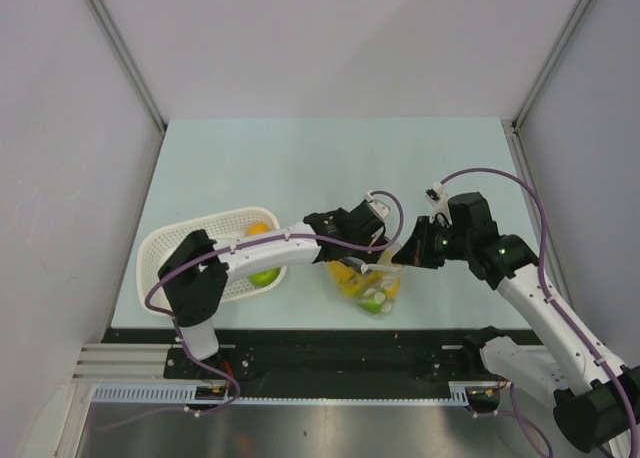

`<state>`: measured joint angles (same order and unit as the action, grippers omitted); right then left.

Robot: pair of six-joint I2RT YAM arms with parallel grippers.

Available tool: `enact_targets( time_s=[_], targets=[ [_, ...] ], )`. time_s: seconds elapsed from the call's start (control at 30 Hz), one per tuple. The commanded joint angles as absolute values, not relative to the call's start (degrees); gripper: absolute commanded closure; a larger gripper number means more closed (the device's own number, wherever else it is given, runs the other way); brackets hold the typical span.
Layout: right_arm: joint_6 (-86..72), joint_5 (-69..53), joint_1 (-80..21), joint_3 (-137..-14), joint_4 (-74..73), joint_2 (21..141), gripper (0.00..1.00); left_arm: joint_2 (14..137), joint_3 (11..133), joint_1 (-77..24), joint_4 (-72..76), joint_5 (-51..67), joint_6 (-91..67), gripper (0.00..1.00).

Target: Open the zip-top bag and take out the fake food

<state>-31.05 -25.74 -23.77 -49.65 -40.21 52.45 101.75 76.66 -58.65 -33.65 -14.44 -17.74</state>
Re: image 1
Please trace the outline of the yellow fake bell pepper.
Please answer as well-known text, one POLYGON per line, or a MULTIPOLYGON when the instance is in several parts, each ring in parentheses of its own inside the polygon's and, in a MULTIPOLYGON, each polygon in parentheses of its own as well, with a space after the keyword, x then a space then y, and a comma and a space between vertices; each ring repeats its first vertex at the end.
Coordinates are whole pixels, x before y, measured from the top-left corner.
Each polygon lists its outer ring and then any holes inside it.
POLYGON ((355 275, 356 272, 349 266, 344 265, 340 261, 331 261, 327 263, 327 269, 330 277, 339 285, 346 285, 355 275))

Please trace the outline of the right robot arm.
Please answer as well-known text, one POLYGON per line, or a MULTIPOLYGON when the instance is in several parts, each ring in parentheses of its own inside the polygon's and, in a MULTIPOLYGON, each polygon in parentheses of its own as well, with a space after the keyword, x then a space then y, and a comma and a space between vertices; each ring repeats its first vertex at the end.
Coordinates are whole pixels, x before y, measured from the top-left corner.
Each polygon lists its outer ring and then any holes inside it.
POLYGON ((461 354, 473 379, 499 375, 551 410, 574 448, 589 453, 631 431, 639 421, 639 370, 612 352, 550 284, 542 260, 517 235, 502 235, 478 192, 448 197, 433 187, 396 264, 438 269, 465 262, 471 273, 510 303, 550 355, 544 360, 505 333, 486 327, 461 354))

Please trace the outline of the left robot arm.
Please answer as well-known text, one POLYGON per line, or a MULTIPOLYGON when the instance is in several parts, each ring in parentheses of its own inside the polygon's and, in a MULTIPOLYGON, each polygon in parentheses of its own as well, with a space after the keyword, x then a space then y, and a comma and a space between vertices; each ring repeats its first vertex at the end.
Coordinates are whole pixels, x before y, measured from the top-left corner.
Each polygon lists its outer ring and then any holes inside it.
POLYGON ((374 263, 391 241, 385 237, 389 208, 368 196, 348 211, 311 213, 294 225, 242 239, 213 239, 203 229, 189 233, 158 270, 158 287, 186 346, 186 365, 197 376, 221 365, 212 318, 232 283, 296 264, 354 258, 374 263))

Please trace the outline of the clear zip top bag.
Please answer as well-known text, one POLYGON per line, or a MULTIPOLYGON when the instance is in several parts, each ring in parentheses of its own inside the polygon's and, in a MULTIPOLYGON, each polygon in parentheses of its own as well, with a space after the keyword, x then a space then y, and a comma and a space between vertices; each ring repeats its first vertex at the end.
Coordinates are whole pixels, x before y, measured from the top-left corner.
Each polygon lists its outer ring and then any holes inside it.
POLYGON ((373 265, 364 265, 360 271, 356 271, 356 274, 362 275, 367 279, 367 284, 369 289, 364 293, 362 297, 358 299, 349 299, 343 296, 339 290, 338 284, 330 277, 327 263, 326 269, 329 276, 329 279, 334 283, 334 286, 337 288, 339 294, 350 302, 353 306, 357 306, 357 302, 364 299, 375 299, 376 301, 386 300, 386 306, 384 308, 384 312, 380 314, 370 314, 373 316, 386 316, 389 314, 397 301, 398 295, 395 300, 389 300, 385 297, 382 288, 389 281, 393 281, 395 279, 400 279, 403 274, 403 267, 399 265, 395 265, 391 262, 393 255, 400 249, 398 244, 393 244, 390 248, 386 249, 380 259, 378 264, 373 265))

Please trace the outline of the orange fake fruit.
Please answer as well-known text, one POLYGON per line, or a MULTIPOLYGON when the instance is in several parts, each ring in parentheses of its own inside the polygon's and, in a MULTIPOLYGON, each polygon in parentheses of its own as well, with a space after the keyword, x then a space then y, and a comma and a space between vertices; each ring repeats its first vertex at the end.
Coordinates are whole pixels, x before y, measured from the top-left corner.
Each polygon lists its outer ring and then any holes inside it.
POLYGON ((264 222, 256 222, 251 224, 245 232, 246 236, 255 236, 265 234, 270 231, 270 227, 264 222))

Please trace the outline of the green fake apple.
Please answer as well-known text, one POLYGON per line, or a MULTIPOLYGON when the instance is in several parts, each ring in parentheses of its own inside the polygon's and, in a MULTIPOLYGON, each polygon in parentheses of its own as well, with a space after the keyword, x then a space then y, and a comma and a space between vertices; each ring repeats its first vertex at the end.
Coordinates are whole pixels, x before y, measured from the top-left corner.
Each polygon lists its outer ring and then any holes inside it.
POLYGON ((252 274, 248 277, 249 281, 256 287, 264 288, 270 286, 280 275, 280 269, 270 269, 252 274))

